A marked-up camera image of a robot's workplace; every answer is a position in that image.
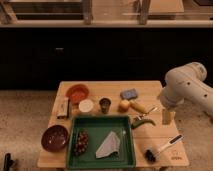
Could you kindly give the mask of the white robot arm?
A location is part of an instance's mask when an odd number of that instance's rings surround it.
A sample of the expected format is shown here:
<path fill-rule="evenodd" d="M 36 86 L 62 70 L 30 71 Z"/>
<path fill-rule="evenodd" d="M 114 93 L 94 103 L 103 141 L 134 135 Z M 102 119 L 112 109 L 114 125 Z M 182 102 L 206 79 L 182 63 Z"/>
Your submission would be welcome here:
<path fill-rule="evenodd" d="M 202 63 L 191 62 L 169 70 L 166 85 L 158 96 L 167 110 L 175 109 L 187 99 L 199 105 L 213 119 L 213 87 L 204 83 L 207 70 Z"/>

